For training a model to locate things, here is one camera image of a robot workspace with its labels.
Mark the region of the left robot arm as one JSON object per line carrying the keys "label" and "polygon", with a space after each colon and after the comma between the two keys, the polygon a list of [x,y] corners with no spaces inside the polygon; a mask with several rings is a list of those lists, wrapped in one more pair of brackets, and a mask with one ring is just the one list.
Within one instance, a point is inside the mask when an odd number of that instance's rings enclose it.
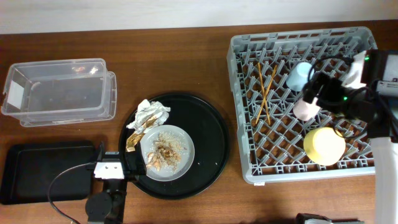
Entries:
{"label": "left robot arm", "polygon": [[93,177],[103,183],[102,191],[90,196],[85,204],[88,223],[122,223],[127,185],[146,175],[146,165],[139,150],[107,152],[99,145],[87,166]]}

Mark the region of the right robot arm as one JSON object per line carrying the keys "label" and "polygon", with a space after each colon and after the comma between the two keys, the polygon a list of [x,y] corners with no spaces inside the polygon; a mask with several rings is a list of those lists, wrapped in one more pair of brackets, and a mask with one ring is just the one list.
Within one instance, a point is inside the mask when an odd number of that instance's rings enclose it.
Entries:
{"label": "right robot arm", "polygon": [[339,57],[349,66],[344,80],[313,67],[303,100],[343,119],[367,124],[376,171],[376,223],[397,223],[397,51],[365,50]]}

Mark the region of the pink cup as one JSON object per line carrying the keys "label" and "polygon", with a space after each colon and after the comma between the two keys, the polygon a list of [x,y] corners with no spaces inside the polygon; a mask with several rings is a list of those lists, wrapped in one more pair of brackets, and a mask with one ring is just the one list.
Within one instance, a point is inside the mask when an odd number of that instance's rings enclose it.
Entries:
{"label": "pink cup", "polygon": [[310,118],[313,118],[321,109],[319,106],[317,106],[317,100],[318,98],[314,98],[312,103],[307,103],[303,100],[303,98],[300,98],[294,104],[294,115],[302,121],[308,121]]}

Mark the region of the wooden chopstick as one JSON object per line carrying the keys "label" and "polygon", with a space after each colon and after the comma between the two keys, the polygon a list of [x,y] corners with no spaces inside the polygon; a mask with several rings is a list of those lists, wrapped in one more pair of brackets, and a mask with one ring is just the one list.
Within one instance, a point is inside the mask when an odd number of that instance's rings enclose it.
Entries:
{"label": "wooden chopstick", "polygon": [[268,96],[268,93],[269,93],[269,91],[271,89],[271,85],[272,85],[272,82],[274,80],[274,77],[276,75],[277,67],[278,67],[278,65],[274,66],[273,72],[272,72],[272,75],[271,75],[271,80],[269,81],[269,83],[267,85],[267,89],[265,90],[266,91],[266,104],[267,104],[267,96]]}
{"label": "wooden chopstick", "polygon": [[258,112],[258,115],[257,115],[257,118],[256,118],[256,124],[259,121],[259,118],[260,118],[260,115],[262,113],[262,110],[264,109],[264,107],[266,107],[267,123],[269,125],[271,125],[269,111],[268,111],[268,107],[267,107],[267,104],[266,104],[266,91],[264,89],[264,82],[263,82],[263,79],[262,79],[262,70],[261,70],[261,63],[260,62],[257,63],[257,69],[258,69],[258,72],[259,72],[259,79],[260,79],[260,83],[261,83],[262,103],[261,103],[260,112]]}

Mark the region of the yellow bowl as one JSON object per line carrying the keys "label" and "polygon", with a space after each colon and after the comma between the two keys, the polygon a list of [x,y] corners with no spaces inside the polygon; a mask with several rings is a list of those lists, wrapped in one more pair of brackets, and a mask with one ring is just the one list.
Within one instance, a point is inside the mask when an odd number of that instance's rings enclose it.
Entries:
{"label": "yellow bowl", "polygon": [[330,166],[341,159],[346,143],[332,128],[323,127],[308,132],[303,147],[310,160],[322,166]]}

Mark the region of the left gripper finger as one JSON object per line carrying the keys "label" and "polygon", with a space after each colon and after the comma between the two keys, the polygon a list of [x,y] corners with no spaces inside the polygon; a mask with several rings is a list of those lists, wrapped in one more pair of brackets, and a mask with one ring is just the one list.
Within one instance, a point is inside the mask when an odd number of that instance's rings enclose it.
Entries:
{"label": "left gripper finger", "polygon": [[140,150],[127,152],[126,162],[132,175],[146,175],[146,164]]}
{"label": "left gripper finger", "polygon": [[96,162],[101,162],[104,156],[104,142],[101,141],[96,151]]}

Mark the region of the food scraps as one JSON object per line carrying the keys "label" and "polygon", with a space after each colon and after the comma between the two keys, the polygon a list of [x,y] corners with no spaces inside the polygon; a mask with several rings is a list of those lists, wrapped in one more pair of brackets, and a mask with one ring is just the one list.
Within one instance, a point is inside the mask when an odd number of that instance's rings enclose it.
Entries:
{"label": "food scraps", "polygon": [[153,167],[156,171],[163,168],[177,170],[182,160],[182,154],[186,151],[180,138],[171,132],[163,131],[159,133],[153,143],[153,150],[146,155],[146,167]]}

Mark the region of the light blue cup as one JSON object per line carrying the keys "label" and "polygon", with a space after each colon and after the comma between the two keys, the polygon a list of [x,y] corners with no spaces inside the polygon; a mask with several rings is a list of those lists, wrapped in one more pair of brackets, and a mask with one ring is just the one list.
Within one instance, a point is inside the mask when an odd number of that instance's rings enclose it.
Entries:
{"label": "light blue cup", "polygon": [[292,91],[301,91],[308,82],[308,77],[312,78],[314,71],[311,69],[312,64],[308,62],[300,62],[290,72],[286,79],[286,85]]}

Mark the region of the grey plate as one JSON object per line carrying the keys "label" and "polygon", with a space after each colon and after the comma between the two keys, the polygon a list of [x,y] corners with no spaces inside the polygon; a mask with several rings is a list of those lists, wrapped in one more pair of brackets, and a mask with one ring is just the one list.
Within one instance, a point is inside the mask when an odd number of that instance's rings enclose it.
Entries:
{"label": "grey plate", "polygon": [[181,128],[172,125],[162,125],[151,129],[148,133],[144,135],[141,139],[141,152],[145,164],[147,163],[147,153],[153,150],[154,140],[158,137],[160,132],[171,132],[172,134],[178,136],[186,147],[186,151],[182,154],[182,160],[178,165],[178,169],[173,171],[169,168],[163,168],[160,171],[156,171],[153,167],[146,168],[146,176],[152,180],[167,182],[171,180],[176,180],[183,176],[193,164],[193,159],[195,157],[195,146],[191,137]]}

